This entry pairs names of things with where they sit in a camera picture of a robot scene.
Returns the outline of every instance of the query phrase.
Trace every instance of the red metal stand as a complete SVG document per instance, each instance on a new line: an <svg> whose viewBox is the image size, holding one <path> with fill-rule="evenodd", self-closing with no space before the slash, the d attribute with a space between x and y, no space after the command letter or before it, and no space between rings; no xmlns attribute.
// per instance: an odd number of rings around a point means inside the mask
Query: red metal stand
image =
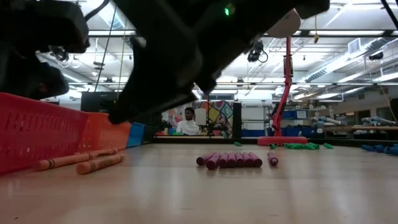
<svg viewBox="0 0 398 224"><path fill-rule="evenodd" d="M282 129L280 128L280 121L283 117L283 112L285 110L286 102L289 97L290 87L292 86L292 70L291 70L291 59L290 55L290 45L291 45L291 37L286 38L286 56L284 58L284 75L285 75L285 90L280 99L280 103L278 105L278 109L272 117L272 127L274 128L274 136L281 137Z"/></svg>
<svg viewBox="0 0 398 224"><path fill-rule="evenodd" d="M283 112L285 110L286 102L289 97L290 87L292 86L292 56L290 54L291 37L286 38L286 56L284 58L284 75L285 75L285 90L280 99L280 103L276 112L271 116L272 118L272 128L274 128L274 136L270 137L259 137L257 144L260 146L268 146L269 144L277 143L278 146L283 145L283 143L308 143L305 137L283 137L282 128L280 127L280 121L283 117Z"/></svg>

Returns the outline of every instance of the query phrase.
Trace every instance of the green led light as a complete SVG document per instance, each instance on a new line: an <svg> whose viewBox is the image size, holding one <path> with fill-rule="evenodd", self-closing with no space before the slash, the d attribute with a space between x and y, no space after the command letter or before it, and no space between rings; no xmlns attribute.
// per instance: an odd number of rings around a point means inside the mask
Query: green led light
<svg viewBox="0 0 398 224"><path fill-rule="evenodd" d="M226 16L229 16L229 9L225 7L224 8L224 13L225 13Z"/></svg>

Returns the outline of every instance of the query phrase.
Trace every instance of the white sign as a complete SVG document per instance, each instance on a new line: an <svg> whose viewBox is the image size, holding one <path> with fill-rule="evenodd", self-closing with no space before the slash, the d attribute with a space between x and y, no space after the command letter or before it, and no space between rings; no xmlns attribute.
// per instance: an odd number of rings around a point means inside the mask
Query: white sign
<svg viewBox="0 0 398 224"><path fill-rule="evenodd" d="M307 118L306 111L297 111L297 119L305 119L305 118Z"/></svg>

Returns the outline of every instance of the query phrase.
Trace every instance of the red pole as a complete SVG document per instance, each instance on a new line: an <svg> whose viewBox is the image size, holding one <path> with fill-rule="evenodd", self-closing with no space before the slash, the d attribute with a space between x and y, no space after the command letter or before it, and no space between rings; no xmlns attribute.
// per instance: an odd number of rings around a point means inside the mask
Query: red pole
<svg viewBox="0 0 398 224"><path fill-rule="evenodd" d="M276 137L281 137L282 136L282 129L280 128L280 121L282 120L283 117L283 112L285 109L285 105L287 102L287 99L289 98L289 93L290 93L290 87L292 86L292 72L290 69L290 60L291 60L291 55L290 55L290 45L291 45L291 37L286 38L286 56L285 56L285 63L284 63L284 75L285 75L285 90L282 95L282 98L280 99L280 103L278 106L278 109L272 118L272 127L275 130L274 136Z"/></svg>

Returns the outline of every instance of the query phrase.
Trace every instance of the air vent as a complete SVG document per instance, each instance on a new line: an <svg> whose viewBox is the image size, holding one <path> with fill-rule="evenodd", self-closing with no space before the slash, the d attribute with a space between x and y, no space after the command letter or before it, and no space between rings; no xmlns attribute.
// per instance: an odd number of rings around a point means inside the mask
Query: air vent
<svg viewBox="0 0 398 224"><path fill-rule="evenodd" d="M356 52L359 52L361 50L361 39L357 38L350 43L348 43L348 53L349 54L354 54Z"/></svg>
<svg viewBox="0 0 398 224"><path fill-rule="evenodd" d="M380 89L380 95L388 94L388 88Z"/></svg>

